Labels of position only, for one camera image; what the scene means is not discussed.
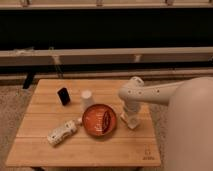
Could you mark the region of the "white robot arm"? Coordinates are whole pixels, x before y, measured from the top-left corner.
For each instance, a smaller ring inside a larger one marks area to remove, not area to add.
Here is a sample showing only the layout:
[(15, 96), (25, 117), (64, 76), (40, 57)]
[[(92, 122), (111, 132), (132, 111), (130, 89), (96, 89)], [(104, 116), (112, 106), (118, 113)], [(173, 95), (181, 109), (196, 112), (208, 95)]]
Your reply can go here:
[(153, 86), (132, 77), (118, 96), (130, 128), (138, 125), (141, 102), (168, 106), (164, 171), (213, 171), (213, 77)]

